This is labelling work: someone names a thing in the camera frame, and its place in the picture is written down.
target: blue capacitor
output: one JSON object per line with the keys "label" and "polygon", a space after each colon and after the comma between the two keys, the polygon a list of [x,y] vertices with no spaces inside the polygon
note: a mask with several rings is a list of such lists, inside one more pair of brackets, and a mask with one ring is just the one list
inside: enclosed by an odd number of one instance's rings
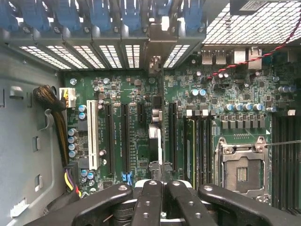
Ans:
{"label": "blue capacitor", "polygon": [[86,176],[88,175],[88,170],[82,169],[81,172],[80,172],[80,175],[81,175],[82,177],[86,177]]}
{"label": "blue capacitor", "polygon": [[84,120],[85,118],[86,118],[86,113],[83,113],[83,112],[79,113],[80,120]]}
{"label": "blue capacitor", "polygon": [[261,104],[254,104],[253,105],[253,110],[254,111],[261,111],[262,110],[262,105]]}
{"label": "blue capacitor", "polygon": [[202,97],[204,97],[206,95],[206,90],[204,90],[204,89],[200,89],[198,92]]}
{"label": "blue capacitor", "polygon": [[250,110],[252,109],[252,107],[251,107],[250,104],[244,104],[244,105],[243,105],[243,109],[244,109],[245,111],[250,111]]}
{"label": "blue capacitor", "polygon": [[234,111],[236,111],[236,112],[241,111],[242,108],[243,108],[242,105],[234,105],[234,106],[233,106],[233,109],[234,109]]}
{"label": "blue capacitor", "polygon": [[95,172],[94,171],[89,171],[87,174],[87,178],[89,180],[92,180],[95,177]]}
{"label": "blue capacitor", "polygon": [[79,106],[79,112],[85,112],[87,107],[85,105]]}
{"label": "blue capacitor", "polygon": [[77,155],[77,151],[76,150],[69,152],[69,157],[70,158],[74,158],[76,155]]}
{"label": "blue capacitor", "polygon": [[227,111],[227,112],[232,111],[233,110],[233,105],[231,105],[231,104],[225,105],[224,110]]}

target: screw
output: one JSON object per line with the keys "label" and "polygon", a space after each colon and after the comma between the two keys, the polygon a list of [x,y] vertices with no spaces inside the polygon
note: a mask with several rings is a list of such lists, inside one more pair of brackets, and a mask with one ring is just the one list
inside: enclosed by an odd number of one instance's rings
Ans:
{"label": "screw", "polygon": [[23,31],[26,33],[26,34],[29,34],[30,33],[30,30],[28,27],[23,27]]}
{"label": "screw", "polygon": [[58,27],[54,27],[53,30],[55,31],[55,33],[59,34],[61,33],[60,29]]}
{"label": "screw", "polygon": [[179,186],[179,185],[180,185],[180,182],[178,182],[178,181],[173,181],[173,185],[174,185],[174,186]]}
{"label": "screw", "polygon": [[124,185],[121,185],[121,186],[118,188],[118,190],[120,190],[120,191],[125,191],[125,190],[127,190],[127,187],[125,187]]}
{"label": "screw", "polygon": [[157,183],[155,181],[151,181],[150,185],[156,185]]}
{"label": "screw", "polygon": [[77,83],[76,79],[70,79],[70,84],[75,86]]}
{"label": "screw", "polygon": [[85,28],[84,28],[84,31],[85,31],[86,33],[89,33],[89,32],[90,32],[90,28],[85,27]]}
{"label": "screw", "polygon": [[213,188],[212,188],[211,186],[209,186],[209,185],[205,185],[205,186],[204,186],[204,189],[205,189],[206,191],[208,191],[208,192],[210,192],[210,191],[213,190]]}

